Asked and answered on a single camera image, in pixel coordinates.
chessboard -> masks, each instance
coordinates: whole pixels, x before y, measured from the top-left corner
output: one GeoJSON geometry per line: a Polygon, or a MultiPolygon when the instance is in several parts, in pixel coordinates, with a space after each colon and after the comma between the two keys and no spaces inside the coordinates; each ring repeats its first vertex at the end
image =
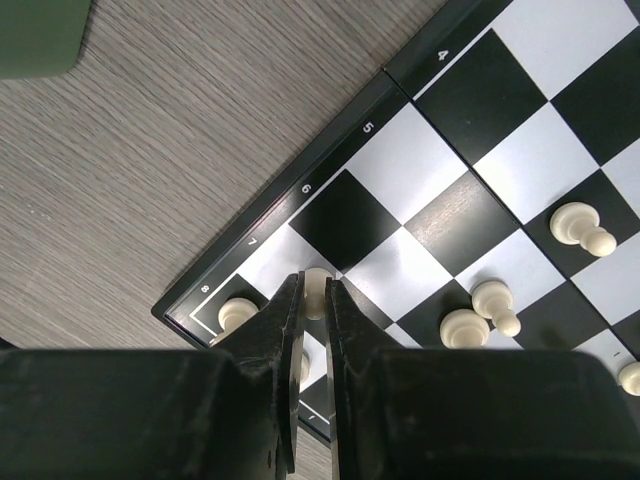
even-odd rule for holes
{"type": "MultiPolygon", "coordinates": [[[[450,0],[153,314],[208,348],[227,300],[262,307],[321,267],[402,345],[445,348],[442,319],[497,279],[522,330],[493,329],[487,348],[584,351],[617,378],[640,359],[636,15],[623,0],[450,0]],[[598,211],[613,254],[554,238],[569,202],[598,211]]],[[[328,439],[325,340],[308,321],[299,415],[328,439]]]]}

gray wood grain surface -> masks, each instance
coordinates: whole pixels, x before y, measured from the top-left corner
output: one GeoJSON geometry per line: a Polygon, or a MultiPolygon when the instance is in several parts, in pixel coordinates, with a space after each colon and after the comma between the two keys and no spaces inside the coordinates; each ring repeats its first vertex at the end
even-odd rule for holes
{"type": "Polygon", "coordinates": [[[187,347],[151,305],[442,3],[99,0],[74,70],[0,82],[0,336],[187,347]]]}

green object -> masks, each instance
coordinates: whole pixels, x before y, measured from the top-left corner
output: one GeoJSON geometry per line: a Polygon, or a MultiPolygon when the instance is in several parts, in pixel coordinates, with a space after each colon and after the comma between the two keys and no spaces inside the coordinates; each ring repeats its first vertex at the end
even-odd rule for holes
{"type": "Polygon", "coordinates": [[[71,69],[90,6],[91,0],[0,0],[0,78],[71,69]]]}

chess piece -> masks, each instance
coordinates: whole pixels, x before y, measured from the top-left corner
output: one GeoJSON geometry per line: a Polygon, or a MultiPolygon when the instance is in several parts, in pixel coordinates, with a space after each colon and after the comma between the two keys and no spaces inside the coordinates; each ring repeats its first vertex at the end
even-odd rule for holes
{"type": "Polygon", "coordinates": [[[246,298],[232,298],[218,311],[218,323],[225,333],[231,333],[258,313],[258,307],[246,298]]]}
{"type": "Polygon", "coordinates": [[[303,384],[309,378],[310,368],[311,368],[311,364],[309,362],[309,357],[305,352],[302,352],[302,365],[300,367],[300,384],[303,384]]]}
{"type": "Polygon", "coordinates": [[[440,339],[447,348],[481,348],[489,339],[489,324],[473,310],[455,310],[442,320],[440,339]]]}
{"type": "Polygon", "coordinates": [[[305,314],[309,320],[324,318],[324,292],[327,278],[333,278],[322,268],[310,268],[304,272],[305,314]]]}
{"type": "Polygon", "coordinates": [[[504,283],[491,280],[473,289],[473,309],[478,315],[488,318],[500,333],[515,337],[520,333],[520,320],[512,310],[513,294],[504,283]]]}
{"type": "Polygon", "coordinates": [[[625,392],[640,397],[640,362],[633,362],[620,370],[618,381],[625,392]]]}
{"type": "Polygon", "coordinates": [[[596,257],[611,255],[617,246],[614,236],[600,227],[600,215],[596,209],[585,203],[563,205],[551,217],[549,227],[559,242],[580,244],[596,257]]]}

white square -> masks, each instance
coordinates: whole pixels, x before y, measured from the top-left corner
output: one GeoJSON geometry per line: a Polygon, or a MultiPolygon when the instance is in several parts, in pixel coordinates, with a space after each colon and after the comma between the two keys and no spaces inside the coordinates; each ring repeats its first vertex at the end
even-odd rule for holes
{"type": "Polygon", "coordinates": [[[578,345],[575,350],[590,353],[600,360],[613,374],[616,381],[620,370],[636,361],[633,355],[609,329],[603,330],[582,345],[578,345]]]}
{"type": "Polygon", "coordinates": [[[480,176],[527,223],[598,169],[548,103],[475,165],[480,176]]]}
{"type": "Polygon", "coordinates": [[[407,348],[422,348],[411,336],[402,330],[397,323],[389,325],[385,332],[392,336],[400,345],[407,348]]]}
{"type": "Polygon", "coordinates": [[[394,322],[451,280],[444,267],[404,228],[345,276],[394,322]]]}
{"type": "Polygon", "coordinates": [[[283,225],[240,265],[238,273],[270,299],[288,275],[312,267],[324,268],[334,276],[337,272],[298,232],[283,225]]]}
{"type": "Polygon", "coordinates": [[[304,392],[327,374],[327,350],[324,345],[304,332],[302,349],[309,357],[309,376],[300,384],[300,392],[304,392]]]}
{"type": "Polygon", "coordinates": [[[640,310],[640,233],[571,280],[611,325],[640,310]]]}
{"type": "Polygon", "coordinates": [[[516,342],[515,338],[507,337],[495,328],[491,330],[489,340],[487,340],[484,348],[489,350],[522,350],[522,346],[516,342]]]}
{"type": "Polygon", "coordinates": [[[402,224],[467,171],[412,105],[400,110],[346,167],[402,224]]]}
{"type": "Polygon", "coordinates": [[[456,280],[469,293],[482,282],[501,280],[513,293],[515,312],[524,310],[564,281],[522,230],[485,253],[456,280]]]}
{"type": "Polygon", "coordinates": [[[636,215],[640,215],[640,138],[607,162],[602,170],[636,215]]]}
{"type": "Polygon", "coordinates": [[[637,25],[624,0],[515,0],[493,22],[548,99],[637,25]]]}

